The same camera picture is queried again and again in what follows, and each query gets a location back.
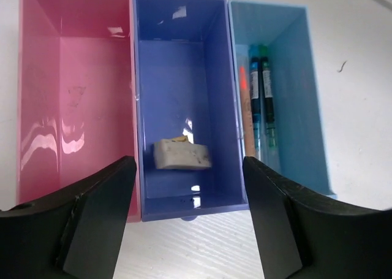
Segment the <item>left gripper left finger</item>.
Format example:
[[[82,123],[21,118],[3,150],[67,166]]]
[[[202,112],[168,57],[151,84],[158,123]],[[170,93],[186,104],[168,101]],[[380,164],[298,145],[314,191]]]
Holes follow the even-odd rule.
[[[137,166],[125,156],[1,212],[2,278],[112,278]]]

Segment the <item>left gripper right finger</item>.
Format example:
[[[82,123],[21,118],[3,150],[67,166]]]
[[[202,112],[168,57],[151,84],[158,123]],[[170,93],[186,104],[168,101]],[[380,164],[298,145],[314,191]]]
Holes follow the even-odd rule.
[[[391,210],[337,201],[243,160],[265,278],[390,278]]]

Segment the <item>grey white eraser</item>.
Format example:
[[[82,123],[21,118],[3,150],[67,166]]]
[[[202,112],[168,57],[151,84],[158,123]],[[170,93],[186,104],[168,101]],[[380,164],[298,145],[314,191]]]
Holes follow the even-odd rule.
[[[212,167],[205,145],[162,139],[154,144],[153,155],[157,169],[204,170]]]

